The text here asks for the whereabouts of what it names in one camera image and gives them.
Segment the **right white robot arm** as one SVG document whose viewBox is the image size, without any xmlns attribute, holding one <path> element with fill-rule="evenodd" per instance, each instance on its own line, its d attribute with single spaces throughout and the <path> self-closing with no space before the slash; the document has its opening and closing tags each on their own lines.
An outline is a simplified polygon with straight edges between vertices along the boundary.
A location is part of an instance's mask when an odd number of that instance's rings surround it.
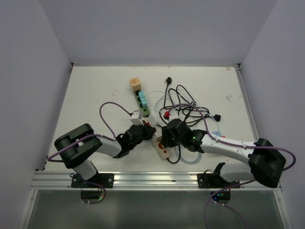
<svg viewBox="0 0 305 229">
<path fill-rule="evenodd" d="M 257 142 L 236 141 L 213 135 L 206 130 L 191 130 L 180 119 L 171 120 L 162 127 L 161 145 L 183 146 L 190 152 L 209 153 L 235 159 L 240 174 L 250 173 L 251 179 L 275 188 L 278 186 L 286 164 L 285 157 L 268 140 Z"/>
</svg>

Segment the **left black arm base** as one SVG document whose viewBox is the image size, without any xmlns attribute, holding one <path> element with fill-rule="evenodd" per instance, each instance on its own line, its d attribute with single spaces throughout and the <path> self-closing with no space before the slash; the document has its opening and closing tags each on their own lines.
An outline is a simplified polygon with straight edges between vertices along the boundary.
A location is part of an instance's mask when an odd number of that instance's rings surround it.
<svg viewBox="0 0 305 229">
<path fill-rule="evenodd" d="M 101 185 L 104 188 L 112 188 L 114 183 L 113 173 L 99 173 L 90 178 L 88 181 L 83 181 L 78 173 L 70 174 L 70 177 L 72 178 L 72 188 L 97 188 L 97 186 L 93 185 L 93 183 Z"/>
</svg>

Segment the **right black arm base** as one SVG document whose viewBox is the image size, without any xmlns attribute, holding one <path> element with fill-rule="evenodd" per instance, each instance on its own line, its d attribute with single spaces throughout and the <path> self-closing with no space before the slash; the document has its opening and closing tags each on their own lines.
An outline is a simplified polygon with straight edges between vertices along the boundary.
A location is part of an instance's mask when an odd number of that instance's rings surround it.
<svg viewBox="0 0 305 229">
<path fill-rule="evenodd" d="M 197 174 L 198 188 L 240 188 L 239 181 L 227 182 L 218 174 L 214 174 L 210 169 Z"/>
</svg>

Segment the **yellow plug adapter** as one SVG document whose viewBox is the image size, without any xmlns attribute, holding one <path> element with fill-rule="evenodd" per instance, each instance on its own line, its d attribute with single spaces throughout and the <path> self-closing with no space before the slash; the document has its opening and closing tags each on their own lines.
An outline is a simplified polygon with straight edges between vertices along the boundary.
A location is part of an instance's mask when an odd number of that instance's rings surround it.
<svg viewBox="0 0 305 229">
<path fill-rule="evenodd" d="M 162 139 L 162 137 L 161 137 L 161 136 L 157 137 L 157 138 L 156 138 L 156 142 L 160 142 L 160 141 L 161 141 L 161 139 Z"/>
</svg>

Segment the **beige red power strip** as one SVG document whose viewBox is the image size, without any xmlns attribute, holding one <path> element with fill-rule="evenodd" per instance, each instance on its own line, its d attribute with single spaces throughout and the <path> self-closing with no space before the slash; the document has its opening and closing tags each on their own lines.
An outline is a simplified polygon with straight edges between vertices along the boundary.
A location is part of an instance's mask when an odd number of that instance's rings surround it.
<svg viewBox="0 0 305 229">
<path fill-rule="evenodd" d="M 162 136 L 162 130 L 161 128 L 157 125 L 155 127 L 156 132 L 154 133 L 154 135 L 152 136 L 152 139 L 150 140 L 150 142 L 152 143 L 152 146 L 154 147 L 156 153 L 158 154 L 158 156 L 160 157 L 160 159 L 162 161 L 167 160 L 169 157 L 171 157 L 172 151 L 170 148 L 164 148 L 160 142 L 156 142 L 156 138 L 159 136 Z"/>
</svg>

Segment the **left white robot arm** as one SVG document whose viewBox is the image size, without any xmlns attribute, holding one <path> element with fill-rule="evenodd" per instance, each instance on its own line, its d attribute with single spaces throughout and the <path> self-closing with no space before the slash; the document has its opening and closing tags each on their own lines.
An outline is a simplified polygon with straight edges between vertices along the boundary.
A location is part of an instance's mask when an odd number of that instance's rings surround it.
<svg viewBox="0 0 305 229">
<path fill-rule="evenodd" d="M 125 133 L 115 138 L 96 134 L 90 124 L 83 124 L 62 135 L 54 142 L 57 152 L 48 156 L 50 162 L 63 162 L 68 169 L 77 172 L 84 184 L 94 187 L 98 184 L 98 170 L 89 160 L 95 153 L 122 158 L 142 141 L 153 138 L 156 129 L 147 123 L 132 125 Z"/>
</svg>

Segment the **white charger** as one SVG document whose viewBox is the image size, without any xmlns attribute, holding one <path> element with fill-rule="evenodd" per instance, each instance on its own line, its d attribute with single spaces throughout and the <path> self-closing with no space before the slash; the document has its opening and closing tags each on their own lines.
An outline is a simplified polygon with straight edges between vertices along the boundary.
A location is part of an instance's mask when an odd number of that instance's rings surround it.
<svg viewBox="0 0 305 229">
<path fill-rule="evenodd" d="M 150 116 L 147 118 L 147 123 L 151 127 L 156 127 L 159 124 L 158 118 L 156 116 L 150 114 Z"/>
</svg>

